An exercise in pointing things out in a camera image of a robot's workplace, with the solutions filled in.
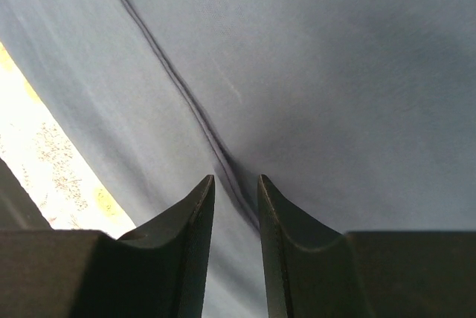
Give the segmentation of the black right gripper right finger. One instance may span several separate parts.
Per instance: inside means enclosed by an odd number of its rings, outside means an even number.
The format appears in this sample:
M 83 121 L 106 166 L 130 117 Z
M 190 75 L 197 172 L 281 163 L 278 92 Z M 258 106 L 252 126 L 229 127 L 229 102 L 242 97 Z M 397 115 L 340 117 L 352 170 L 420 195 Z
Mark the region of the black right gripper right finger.
M 270 317 L 473 317 L 475 234 L 339 233 L 261 175 L 260 238 Z

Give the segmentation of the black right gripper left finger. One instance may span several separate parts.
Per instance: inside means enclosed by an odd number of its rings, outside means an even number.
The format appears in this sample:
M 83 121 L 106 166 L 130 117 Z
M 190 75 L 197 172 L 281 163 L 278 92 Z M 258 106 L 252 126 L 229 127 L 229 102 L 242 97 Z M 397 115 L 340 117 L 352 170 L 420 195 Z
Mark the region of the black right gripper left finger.
M 97 230 L 1 232 L 3 317 L 200 317 L 215 180 L 112 238 Z

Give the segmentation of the blue-grey t-shirt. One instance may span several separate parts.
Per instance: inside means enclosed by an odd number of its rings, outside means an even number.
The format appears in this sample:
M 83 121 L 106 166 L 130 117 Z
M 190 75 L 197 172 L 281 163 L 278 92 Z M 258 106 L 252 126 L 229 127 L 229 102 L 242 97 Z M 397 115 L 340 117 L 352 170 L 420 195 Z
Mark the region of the blue-grey t-shirt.
M 205 317 L 266 317 L 257 179 L 334 230 L 475 229 L 475 0 L 1 0 L 129 217 L 214 175 Z

